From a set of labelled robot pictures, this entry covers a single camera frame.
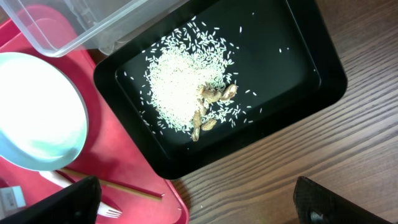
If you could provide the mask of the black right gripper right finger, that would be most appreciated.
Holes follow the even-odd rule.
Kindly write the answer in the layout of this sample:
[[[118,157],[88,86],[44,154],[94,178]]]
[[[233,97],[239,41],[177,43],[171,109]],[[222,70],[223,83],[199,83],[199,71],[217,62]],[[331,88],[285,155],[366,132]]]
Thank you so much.
[[[297,179],[293,201],[304,224],[391,224],[304,176]]]

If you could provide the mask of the wooden chopstick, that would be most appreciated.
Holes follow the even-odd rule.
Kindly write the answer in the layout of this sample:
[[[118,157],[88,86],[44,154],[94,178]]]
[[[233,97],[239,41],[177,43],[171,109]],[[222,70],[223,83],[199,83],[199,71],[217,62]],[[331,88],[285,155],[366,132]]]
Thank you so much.
[[[80,177],[80,178],[85,178],[85,177],[88,176],[86,174],[83,174],[83,173],[80,173],[80,172],[76,172],[74,170],[70,170],[70,169],[66,169],[66,168],[60,169],[60,172],[63,172],[64,174],[67,174],[67,175]],[[147,199],[154,200],[154,201],[157,201],[157,202],[161,202],[162,201],[162,197],[160,197],[160,196],[156,196],[156,195],[152,195],[152,194],[149,194],[149,193],[145,193],[145,192],[140,191],[140,190],[131,189],[129,187],[125,187],[123,185],[119,185],[119,184],[116,184],[116,183],[113,183],[113,182],[109,182],[109,181],[106,181],[106,180],[102,180],[102,179],[100,179],[99,182],[103,186],[107,186],[107,187],[110,187],[112,189],[116,189],[116,190],[119,190],[119,191],[122,191],[122,192],[125,192],[125,193],[129,193],[131,195],[136,195],[136,196],[139,196],[139,197],[142,197],[142,198],[147,198]]]

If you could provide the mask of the white plastic fork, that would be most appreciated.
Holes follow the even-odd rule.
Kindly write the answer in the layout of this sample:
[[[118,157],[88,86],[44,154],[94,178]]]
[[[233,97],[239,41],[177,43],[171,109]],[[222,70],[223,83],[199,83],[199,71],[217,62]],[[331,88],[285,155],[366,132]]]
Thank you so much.
[[[50,182],[62,187],[66,188],[72,184],[71,181],[60,175],[59,173],[55,171],[39,171],[39,174],[49,180]],[[98,211],[98,215],[101,215],[103,217],[108,217],[108,218],[119,218],[122,214],[122,212],[118,209],[115,209],[113,207],[110,207],[109,205],[100,202]]]

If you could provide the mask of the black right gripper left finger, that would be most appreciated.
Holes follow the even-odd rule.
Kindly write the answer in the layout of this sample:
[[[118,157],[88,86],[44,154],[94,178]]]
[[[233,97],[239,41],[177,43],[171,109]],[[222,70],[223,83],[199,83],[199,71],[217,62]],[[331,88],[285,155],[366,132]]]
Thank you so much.
[[[92,175],[2,219],[1,224],[94,224],[100,201],[100,182]]]

